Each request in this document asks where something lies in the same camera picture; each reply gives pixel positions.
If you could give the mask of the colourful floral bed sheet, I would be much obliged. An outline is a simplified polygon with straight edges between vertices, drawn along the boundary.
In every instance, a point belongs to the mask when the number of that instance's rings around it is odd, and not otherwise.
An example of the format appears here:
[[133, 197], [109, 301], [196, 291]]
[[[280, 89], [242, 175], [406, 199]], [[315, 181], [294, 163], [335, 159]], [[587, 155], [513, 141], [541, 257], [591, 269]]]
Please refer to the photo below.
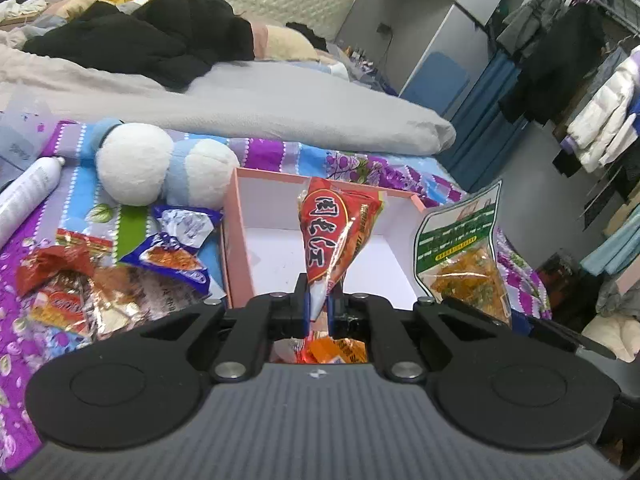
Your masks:
[[[35, 248], [56, 242], [95, 242], [113, 259], [151, 232], [144, 208], [118, 206], [102, 191], [90, 148], [92, 125], [62, 120], [43, 156], [61, 156], [58, 187], [15, 231], [1, 251], [1, 469], [12, 471], [40, 447], [24, 408], [25, 388], [45, 362], [84, 344], [78, 336], [30, 322], [17, 295], [15, 272]], [[363, 154], [299, 142], [235, 138], [224, 142], [245, 168], [341, 179], [408, 191], [427, 207], [461, 200], [464, 192], [434, 158]]]

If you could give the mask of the blue cushion pad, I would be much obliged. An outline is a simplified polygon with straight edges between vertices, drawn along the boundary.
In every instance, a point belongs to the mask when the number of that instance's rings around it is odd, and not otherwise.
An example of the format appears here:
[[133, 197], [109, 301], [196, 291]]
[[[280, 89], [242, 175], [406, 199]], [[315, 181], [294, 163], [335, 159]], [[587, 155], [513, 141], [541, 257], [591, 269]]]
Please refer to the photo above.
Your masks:
[[468, 72], [442, 52], [431, 53], [410, 78], [401, 99], [445, 116], [469, 83]]

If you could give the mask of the white spray can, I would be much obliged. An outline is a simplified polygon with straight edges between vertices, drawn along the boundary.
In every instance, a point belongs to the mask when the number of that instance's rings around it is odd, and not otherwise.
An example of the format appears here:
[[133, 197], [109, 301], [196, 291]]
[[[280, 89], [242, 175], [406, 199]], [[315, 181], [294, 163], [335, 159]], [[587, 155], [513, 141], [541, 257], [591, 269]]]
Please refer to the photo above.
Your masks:
[[0, 240], [4, 246], [29, 215], [55, 190], [63, 157], [40, 157], [1, 193]]

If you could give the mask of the red orange snack packet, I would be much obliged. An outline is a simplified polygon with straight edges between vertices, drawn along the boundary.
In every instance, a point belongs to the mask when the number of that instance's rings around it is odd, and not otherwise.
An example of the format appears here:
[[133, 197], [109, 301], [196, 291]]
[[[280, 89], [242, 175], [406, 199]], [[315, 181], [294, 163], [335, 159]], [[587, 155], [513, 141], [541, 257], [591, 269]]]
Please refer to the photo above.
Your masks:
[[320, 316], [331, 290], [366, 246], [383, 208], [382, 192], [340, 188], [321, 178], [309, 180], [298, 201], [298, 218], [311, 321]]

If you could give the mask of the clear plastic zip bag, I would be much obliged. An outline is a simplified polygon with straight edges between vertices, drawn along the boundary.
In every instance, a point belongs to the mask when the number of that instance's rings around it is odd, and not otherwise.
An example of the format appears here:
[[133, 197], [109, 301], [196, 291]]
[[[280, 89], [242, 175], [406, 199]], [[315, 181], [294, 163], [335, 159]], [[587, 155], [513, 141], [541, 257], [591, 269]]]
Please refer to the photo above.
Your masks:
[[0, 185], [5, 188], [41, 155], [53, 136], [58, 118], [43, 99], [18, 84], [1, 111]]

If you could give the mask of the brown clear snack packet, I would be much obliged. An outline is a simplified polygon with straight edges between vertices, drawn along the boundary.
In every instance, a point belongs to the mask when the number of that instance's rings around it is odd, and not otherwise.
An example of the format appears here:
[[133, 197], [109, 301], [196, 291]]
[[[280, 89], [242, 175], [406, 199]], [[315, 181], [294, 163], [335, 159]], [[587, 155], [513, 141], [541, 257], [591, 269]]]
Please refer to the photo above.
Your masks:
[[101, 340], [178, 312], [202, 299], [174, 278], [132, 266], [99, 268], [91, 278], [62, 271], [40, 286], [28, 316], [43, 325]]

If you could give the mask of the white wardrobe cabinet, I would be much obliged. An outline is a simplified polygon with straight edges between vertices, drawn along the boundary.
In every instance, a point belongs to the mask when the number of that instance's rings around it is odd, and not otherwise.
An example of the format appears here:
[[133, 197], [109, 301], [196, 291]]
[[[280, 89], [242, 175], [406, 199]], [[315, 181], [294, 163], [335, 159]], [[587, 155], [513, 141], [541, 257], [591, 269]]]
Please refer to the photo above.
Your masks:
[[355, 0], [335, 41], [363, 52], [390, 86], [405, 91], [434, 52], [471, 79], [484, 70], [486, 25], [500, 0]]

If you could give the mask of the blue silver snack packet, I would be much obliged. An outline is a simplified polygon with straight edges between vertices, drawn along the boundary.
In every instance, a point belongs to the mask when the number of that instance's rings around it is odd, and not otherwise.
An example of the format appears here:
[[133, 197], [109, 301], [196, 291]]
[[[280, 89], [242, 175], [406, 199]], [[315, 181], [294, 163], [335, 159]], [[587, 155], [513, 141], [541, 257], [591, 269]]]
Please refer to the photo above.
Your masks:
[[158, 231], [122, 256], [119, 262], [182, 281], [204, 298], [226, 296], [209, 268], [198, 258], [224, 215], [206, 208], [155, 205], [153, 216]]

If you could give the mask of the beige pillow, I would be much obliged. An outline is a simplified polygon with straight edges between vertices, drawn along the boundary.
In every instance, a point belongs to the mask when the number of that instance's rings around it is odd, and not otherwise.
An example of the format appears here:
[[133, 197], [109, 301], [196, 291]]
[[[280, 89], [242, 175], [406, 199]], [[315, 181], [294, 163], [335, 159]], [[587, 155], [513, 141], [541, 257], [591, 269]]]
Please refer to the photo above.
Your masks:
[[318, 61], [311, 42], [288, 27], [250, 22], [254, 39], [254, 57], [258, 61]]

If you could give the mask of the pink cardboard box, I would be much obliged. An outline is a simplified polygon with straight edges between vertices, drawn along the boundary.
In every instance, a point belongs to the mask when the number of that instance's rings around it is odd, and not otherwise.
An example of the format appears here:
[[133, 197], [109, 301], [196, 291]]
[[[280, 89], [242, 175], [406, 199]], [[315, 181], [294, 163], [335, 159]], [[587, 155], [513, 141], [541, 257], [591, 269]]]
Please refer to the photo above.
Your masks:
[[[290, 292], [299, 274], [326, 270], [340, 253], [337, 242], [345, 229], [338, 219], [316, 221], [309, 230], [300, 225], [299, 206], [310, 180], [238, 168], [224, 199], [221, 252], [229, 306], [242, 308], [255, 296]], [[426, 208], [409, 192], [386, 190], [344, 181], [330, 187], [378, 198], [382, 208], [369, 239], [358, 255], [339, 267], [345, 292], [365, 292], [386, 298], [400, 310], [410, 310], [425, 294], [414, 274], [414, 238]]]

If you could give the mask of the red crumpled snack packet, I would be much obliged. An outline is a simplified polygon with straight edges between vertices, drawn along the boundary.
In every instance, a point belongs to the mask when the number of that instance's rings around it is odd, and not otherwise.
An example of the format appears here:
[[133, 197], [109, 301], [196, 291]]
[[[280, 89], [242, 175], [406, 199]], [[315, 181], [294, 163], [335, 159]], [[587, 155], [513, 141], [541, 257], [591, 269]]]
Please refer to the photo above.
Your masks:
[[55, 244], [38, 246], [23, 258], [15, 271], [15, 290], [25, 296], [60, 273], [93, 278], [113, 243], [106, 238], [58, 229]]

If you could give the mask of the clear brown cracker packet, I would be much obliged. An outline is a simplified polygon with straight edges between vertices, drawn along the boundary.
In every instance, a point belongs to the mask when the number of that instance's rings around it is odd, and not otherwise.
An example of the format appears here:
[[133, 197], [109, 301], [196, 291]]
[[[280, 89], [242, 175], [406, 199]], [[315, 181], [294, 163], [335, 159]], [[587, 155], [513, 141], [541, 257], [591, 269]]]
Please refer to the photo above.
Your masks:
[[364, 364], [366, 345], [359, 340], [331, 337], [281, 339], [273, 343], [269, 361], [284, 364]]

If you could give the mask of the hanging clothes rack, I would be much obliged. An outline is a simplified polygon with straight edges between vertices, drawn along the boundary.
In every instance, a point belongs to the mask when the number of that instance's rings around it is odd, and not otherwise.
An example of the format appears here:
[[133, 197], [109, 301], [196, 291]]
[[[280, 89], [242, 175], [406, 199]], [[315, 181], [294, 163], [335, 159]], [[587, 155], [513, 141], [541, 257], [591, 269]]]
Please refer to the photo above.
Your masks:
[[552, 124], [562, 176], [611, 177], [586, 203], [587, 223], [639, 179], [639, 52], [608, 47], [610, 15], [597, 0], [526, 0], [497, 38], [520, 70], [499, 101], [504, 119]]

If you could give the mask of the black clothing pile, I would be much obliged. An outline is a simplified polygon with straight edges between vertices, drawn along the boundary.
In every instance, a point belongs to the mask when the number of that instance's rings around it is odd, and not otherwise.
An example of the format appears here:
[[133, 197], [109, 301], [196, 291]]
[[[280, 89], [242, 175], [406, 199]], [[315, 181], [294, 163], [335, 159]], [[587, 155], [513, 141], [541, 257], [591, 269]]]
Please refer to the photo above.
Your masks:
[[27, 40], [24, 50], [142, 75], [174, 91], [217, 63], [255, 58], [252, 26], [226, 0], [150, 0], [130, 14], [97, 1], [78, 18]]

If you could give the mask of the green white snack packet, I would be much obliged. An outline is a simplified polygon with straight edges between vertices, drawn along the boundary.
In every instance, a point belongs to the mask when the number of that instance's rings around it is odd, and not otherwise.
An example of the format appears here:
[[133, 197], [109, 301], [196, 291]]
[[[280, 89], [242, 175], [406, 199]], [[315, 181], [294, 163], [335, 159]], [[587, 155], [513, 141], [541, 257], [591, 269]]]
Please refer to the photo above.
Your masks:
[[502, 183], [428, 212], [413, 241], [413, 275], [427, 296], [454, 298], [511, 324], [511, 307], [498, 269], [495, 232]]

